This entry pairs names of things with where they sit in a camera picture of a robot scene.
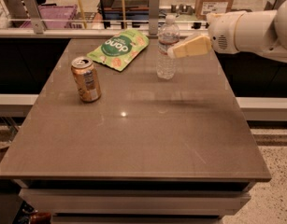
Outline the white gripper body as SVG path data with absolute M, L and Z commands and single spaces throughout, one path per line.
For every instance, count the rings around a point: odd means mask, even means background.
M 245 11 L 228 13 L 209 13 L 208 35 L 213 49 L 218 53 L 236 54 L 238 49 L 235 43 L 235 33 L 239 19 Z

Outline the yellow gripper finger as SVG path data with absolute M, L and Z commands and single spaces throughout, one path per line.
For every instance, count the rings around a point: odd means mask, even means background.
M 204 55 L 210 50 L 211 42 L 207 35 L 191 35 L 169 48 L 167 55 L 171 59 L 178 59 Z

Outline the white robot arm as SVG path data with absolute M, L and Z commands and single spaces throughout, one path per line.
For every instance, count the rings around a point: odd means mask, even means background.
M 251 52 L 287 63 L 287 0 L 277 10 L 209 13 L 208 33 L 191 35 L 167 51 L 171 59 L 208 53 Z

